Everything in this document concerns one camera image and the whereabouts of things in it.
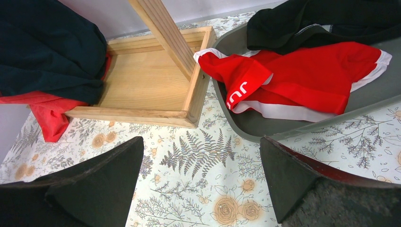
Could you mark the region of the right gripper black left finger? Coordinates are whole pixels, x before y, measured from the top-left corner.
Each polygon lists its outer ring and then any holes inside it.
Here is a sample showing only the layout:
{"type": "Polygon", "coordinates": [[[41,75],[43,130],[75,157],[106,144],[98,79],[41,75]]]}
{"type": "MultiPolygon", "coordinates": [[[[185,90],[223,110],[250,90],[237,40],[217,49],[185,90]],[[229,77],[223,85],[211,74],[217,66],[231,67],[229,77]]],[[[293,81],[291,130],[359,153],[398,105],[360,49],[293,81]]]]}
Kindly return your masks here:
{"type": "Polygon", "coordinates": [[[144,155],[134,137],[31,182],[0,186],[3,227],[123,227],[144,155]]]}

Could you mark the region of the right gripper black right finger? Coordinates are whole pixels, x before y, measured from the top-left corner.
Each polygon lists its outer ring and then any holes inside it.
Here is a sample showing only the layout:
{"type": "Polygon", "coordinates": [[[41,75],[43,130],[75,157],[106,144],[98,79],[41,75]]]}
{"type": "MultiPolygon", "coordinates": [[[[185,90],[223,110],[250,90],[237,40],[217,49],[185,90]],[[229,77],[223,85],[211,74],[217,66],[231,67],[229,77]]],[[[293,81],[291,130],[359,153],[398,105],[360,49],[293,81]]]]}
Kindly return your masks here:
{"type": "Polygon", "coordinates": [[[263,137],[262,167],[284,227],[398,227],[401,186],[341,171],[263,137]]]}

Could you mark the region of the red white-trimmed underwear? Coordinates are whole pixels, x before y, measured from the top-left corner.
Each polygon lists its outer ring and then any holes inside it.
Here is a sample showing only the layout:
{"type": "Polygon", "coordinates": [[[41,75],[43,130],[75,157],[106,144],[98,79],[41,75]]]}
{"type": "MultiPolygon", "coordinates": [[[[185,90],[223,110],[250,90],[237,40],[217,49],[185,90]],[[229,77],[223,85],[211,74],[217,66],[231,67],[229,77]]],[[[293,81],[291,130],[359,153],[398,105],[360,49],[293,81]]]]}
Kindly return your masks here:
{"type": "Polygon", "coordinates": [[[320,122],[345,112],[350,94],[376,80],[392,56],[355,42],[301,48],[289,54],[260,50],[225,55],[215,48],[194,60],[227,90],[226,107],[264,118],[320,122]]]}

